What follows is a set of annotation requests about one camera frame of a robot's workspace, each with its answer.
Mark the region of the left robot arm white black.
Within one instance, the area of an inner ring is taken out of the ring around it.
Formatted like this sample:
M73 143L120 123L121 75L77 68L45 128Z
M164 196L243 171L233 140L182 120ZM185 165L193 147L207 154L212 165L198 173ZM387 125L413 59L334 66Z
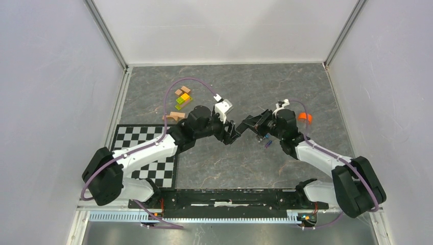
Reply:
M148 208L156 207L160 203L156 184L150 179L133 179L129 175L157 160L193 148L201 138L213 136L225 145L232 144L240 136L235 123L227 119L232 107L228 101L216 103L212 110L196 106L158 138L115 152L107 147L98 149L82 173L85 183L82 192L89 190L89 200L94 200L98 206L117 199L135 199Z

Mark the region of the purple battery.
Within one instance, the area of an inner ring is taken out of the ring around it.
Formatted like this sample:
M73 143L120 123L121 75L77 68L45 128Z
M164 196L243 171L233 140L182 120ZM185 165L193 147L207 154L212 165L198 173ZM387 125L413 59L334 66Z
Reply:
M271 144L272 144L272 141L268 141L264 147L267 149Z

